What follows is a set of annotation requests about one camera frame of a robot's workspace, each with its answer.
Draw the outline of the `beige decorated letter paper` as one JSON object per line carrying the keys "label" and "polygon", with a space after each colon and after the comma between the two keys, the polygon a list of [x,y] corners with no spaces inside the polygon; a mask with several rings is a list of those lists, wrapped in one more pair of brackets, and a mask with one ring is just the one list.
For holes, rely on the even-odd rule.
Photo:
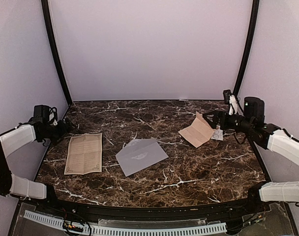
{"label": "beige decorated letter paper", "polygon": [[102,171],[102,134],[70,138],[65,175],[86,175]]}

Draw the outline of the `grey envelope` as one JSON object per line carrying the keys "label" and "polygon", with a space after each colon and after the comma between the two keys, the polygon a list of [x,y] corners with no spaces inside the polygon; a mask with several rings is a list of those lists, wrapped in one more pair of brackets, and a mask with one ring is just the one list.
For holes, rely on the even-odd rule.
{"label": "grey envelope", "polygon": [[133,139],[116,154],[116,159],[126,177],[168,157],[156,139]]}

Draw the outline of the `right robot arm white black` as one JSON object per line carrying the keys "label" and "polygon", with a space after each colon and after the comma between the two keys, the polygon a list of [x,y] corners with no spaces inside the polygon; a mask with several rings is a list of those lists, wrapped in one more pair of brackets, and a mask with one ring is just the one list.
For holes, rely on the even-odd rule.
{"label": "right robot arm white black", "polygon": [[[225,103],[230,105],[228,112],[211,111],[203,114],[210,127],[220,126],[243,133],[258,146],[275,152],[299,166],[299,140],[285,128],[265,123],[265,103],[257,97],[245,97],[242,113],[238,114],[239,102],[234,95],[225,95]],[[243,203],[247,213],[254,213],[263,202],[290,202],[299,205],[299,181],[260,182],[248,190]]]}

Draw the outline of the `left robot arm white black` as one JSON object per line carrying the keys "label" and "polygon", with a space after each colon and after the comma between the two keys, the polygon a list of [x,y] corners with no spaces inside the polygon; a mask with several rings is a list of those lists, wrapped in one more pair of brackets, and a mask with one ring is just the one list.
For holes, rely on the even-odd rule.
{"label": "left robot arm white black", "polygon": [[61,211],[61,202],[55,199],[54,188],[13,174],[7,158],[33,142],[45,144],[49,140],[56,144],[74,129],[75,125],[70,119],[58,119],[57,108],[36,105],[28,122],[19,123],[13,129],[0,134],[0,195],[43,200],[42,206],[50,214],[58,214]]}

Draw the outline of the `white sticker sheet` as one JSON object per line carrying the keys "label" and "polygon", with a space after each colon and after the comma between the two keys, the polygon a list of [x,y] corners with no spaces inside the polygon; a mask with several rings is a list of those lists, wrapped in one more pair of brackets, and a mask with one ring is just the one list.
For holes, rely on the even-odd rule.
{"label": "white sticker sheet", "polygon": [[223,141],[223,131],[221,129],[216,129],[211,137],[213,140]]}

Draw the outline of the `left black frame post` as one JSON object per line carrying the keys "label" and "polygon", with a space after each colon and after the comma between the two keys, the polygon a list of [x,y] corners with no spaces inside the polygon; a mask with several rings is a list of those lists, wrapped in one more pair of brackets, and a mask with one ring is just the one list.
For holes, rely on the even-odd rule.
{"label": "left black frame post", "polygon": [[68,107],[72,105],[73,101],[71,98],[71,94],[66,82],[66,78],[63,72],[62,64],[60,61],[60,56],[56,44],[56,39],[54,35],[54,29],[53,29],[53,24],[52,24],[52,19],[51,19],[51,14],[50,14],[50,9],[49,9],[49,1],[48,0],[41,0],[41,6],[42,6],[42,12],[43,12],[43,18],[45,22],[45,28],[47,32],[47,37],[51,49],[51,54],[53,57],[53,61],[55,64],[55,68],[57,71],[58,79],[63,91],[63,95],[66,99]]}

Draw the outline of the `black frame post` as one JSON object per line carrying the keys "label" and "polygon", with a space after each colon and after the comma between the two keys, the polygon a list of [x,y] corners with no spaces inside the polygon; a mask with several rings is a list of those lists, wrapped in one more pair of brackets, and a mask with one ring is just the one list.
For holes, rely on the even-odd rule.
{"label": "black frame post", "polygon": [[50,14],[50,9],[49,9],[49,1],[48,0],[41,0],[41,6],[42,6],[42,12],[43,12],[43,18],[45,22],[45,28],[47,32],[47,37],[51,49],[51,54],[53,57],[53,61],[55,64],[55,68],[57,71],[58,79],[63,91],[63,95],[66,99],[68,107],[72,105],[73,101],[71,98],[71,94],[66,82],[66,78],[63,72],[62,64],[60,61],[60,56],[56,44],[56,39],[54,35],[54,29],[53,29],[53,24],[52,24],[52,19],[51,19],[51,14]]}
{"label": "black frame post", "polygon": [[249,26],[248,26],[244,51],[242,54],[238,75],[237,75],[235,86],[233,89],[233,95],[235,96],[236,99],[238,99],[238,95],[239,95],[240,88],[241,88],[241,85],[243,82],[248,59],[249,59],[251,48],[252,48],[252,42],[253,42],[253,38],[254,38],[254,34],[255,34],[256,23],[257,23],[257,18],[258,18],[258,13],[259,13],[259,5],[260,5],[259,0],[252,1],[252,8],[251,8],[251,14],[250,14],[250,20],[249,20]]}

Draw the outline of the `black front table rail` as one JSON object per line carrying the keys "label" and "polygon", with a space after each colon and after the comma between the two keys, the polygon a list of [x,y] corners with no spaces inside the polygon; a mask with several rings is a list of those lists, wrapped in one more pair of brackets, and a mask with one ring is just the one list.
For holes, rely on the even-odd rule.
{"label": "black front table rail", "polygon": [[230,220],[251,213],[246,207],[246,199],[209,205],[150,208],[98,206],[58,200],[55,205],[49,205],[49,207],[57,210],[65,209],[88,221],[97,221],[98,219],[163,221],[197,218]]}

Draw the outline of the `right black frame post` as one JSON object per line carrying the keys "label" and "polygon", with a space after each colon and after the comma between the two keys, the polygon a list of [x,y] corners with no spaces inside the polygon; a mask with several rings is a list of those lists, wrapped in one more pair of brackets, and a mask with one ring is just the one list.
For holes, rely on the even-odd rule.
{"label": "right black frame post", "polygon": [[244,51],[242,54],[238,75],[237,75],[235,86],[233,89],[233,95],[235,96],[236,99],[238,99],[238,95],[239,95],[240,88],[241,88],[241,85],[243,82],[248,59],[249,59],[251,48],[252,48],[252,42],[253,42],[253,38],[254,38],[254,34],[255,34],[256,23],[257,23],[257,18],[258,18],[258,13],[259,13],[259,5],[260,5],[259,0],[252,1],[252,8],[251,8],[251,14],[250,14],[250,20],[249,20],[249,26],[248,26]]}

